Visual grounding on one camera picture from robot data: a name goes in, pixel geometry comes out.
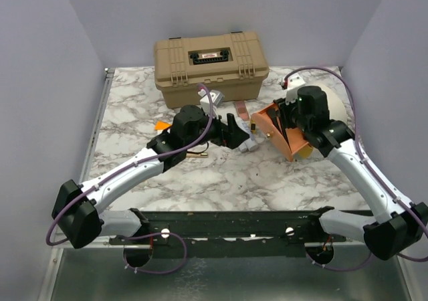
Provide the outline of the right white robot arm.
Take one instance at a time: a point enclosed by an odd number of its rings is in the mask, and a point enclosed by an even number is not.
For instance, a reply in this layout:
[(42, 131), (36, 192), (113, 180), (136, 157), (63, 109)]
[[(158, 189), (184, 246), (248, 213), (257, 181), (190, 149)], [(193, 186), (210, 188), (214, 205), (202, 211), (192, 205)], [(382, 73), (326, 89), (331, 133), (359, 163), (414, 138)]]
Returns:
[(427, 205), (412, 202), (363, 155), (348, 125), (330, 117), (325, 91), (318, 86), (302, 86), (289, 93), (294, 96), (292, 100), (274, 100), (282, 130), (296, 129), (303, 140), (336, 165), (372, 213), (365, 217), (330, 207), (320, 209), (318, 218), (307, 225), (308, 236), (323, 241), (336, 234), (360, 241), (380, 260), (399, 255), (417, 243), (427, 232)]

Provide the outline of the black fan makeup brush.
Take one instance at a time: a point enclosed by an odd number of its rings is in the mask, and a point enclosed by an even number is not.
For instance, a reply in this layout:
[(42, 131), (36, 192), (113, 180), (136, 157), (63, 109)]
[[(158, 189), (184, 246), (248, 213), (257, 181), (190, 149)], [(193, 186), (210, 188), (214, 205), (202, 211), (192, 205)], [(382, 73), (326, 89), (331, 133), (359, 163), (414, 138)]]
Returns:
[(278, 122), (278, 113), (275, 108), (270, 107), (266, 110), (267, 115), (269, 116), (270, 120), (272, 121), (272, 124), (275, 126), (275, 128), (281, 132), (280, 123)]

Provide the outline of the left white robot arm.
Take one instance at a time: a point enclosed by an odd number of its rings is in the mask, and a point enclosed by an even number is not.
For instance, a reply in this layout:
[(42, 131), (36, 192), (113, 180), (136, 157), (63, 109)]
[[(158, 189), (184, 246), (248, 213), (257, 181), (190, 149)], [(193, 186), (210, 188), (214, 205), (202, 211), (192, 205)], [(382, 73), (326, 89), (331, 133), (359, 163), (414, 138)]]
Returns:
[(155, 136), (125, 163), (106, 174), (77, 184), (70, 179), (60, 187), (51, 216), (70, 242), (80, 249), (97, 237), (118, 235), (142, 243), (148, 234), (148, 220), (136, 209), (108, 211), (108, 206), (140, 183), (166, 172), (185, 160), (187, 151), (211, 142), (230, 149), (249, 139), (233, 114), (227, 121), (213, 118), (200, 107), (186, 105), (172, 126)]

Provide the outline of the white round makeup organizer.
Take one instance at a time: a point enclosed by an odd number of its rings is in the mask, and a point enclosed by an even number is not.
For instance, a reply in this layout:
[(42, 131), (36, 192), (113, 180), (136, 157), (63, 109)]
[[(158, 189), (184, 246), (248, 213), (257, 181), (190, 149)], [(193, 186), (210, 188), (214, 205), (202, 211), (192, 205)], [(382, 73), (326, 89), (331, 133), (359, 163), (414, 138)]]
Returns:
[(296, 100), (298, 127), (286, 129), (290, 144), (287, 144), (266, 113), (268, 108), (275, 108), (280, 122), (274, 101), (251, 115), (251, 120), (287, 161), (292, 162), (297, 156), (306, 158), (314, 148), (327, 157), (332, 149), (354, 136), (347, 126), (348, 115), (344, 102), (329, 87), (324, 84), (303, 85), (298, 89)]

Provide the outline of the black round makeup brush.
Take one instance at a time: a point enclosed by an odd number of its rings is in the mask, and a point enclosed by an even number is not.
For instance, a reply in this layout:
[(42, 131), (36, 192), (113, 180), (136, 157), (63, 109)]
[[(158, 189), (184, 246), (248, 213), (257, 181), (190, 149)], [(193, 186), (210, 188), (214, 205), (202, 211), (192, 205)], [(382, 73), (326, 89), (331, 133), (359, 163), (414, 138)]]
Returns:
[(283, 138), (285, 139), (285, 141), (287, 142), (287, 144), (290, 144), (289, 139), (288, 139), (288, 134), (287, 134), (287, 131), (286, 131), (286, 127), (287, 127), (286, 123), (283, 122), (282, 120), (280, 120), (279, 126), (280, 126), (280, 132), (281, 132)]

